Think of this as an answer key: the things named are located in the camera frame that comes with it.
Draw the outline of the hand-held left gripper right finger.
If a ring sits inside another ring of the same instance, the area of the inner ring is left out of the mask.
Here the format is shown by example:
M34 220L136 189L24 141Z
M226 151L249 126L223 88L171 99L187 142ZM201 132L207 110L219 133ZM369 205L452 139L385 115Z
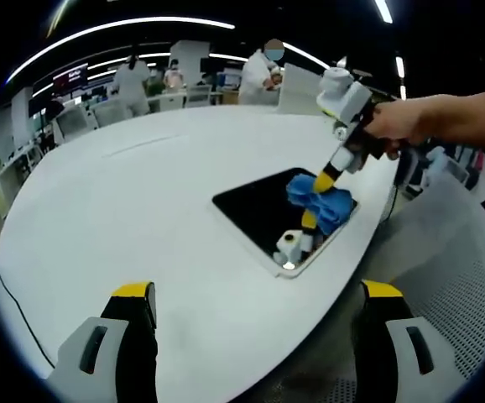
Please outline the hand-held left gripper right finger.
M400 290L362 280L352 325L356 402L449 402L456 393L455 353Z

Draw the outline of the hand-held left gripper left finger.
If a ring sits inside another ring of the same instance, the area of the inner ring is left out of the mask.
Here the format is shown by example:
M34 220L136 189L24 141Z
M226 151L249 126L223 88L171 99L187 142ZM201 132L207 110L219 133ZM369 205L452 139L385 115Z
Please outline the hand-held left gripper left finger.
M48 387L60 402L156 402L152 281L127 284L60 346Z

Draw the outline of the person's right hand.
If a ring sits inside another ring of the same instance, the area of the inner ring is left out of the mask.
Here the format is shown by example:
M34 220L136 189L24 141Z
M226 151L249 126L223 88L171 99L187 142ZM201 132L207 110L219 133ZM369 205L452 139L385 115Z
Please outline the person's right hand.
M419 145L425 141L421 128L423 110L419 99L379 103L365 131L376 139L384 139L386 155L396 160L404 143Z

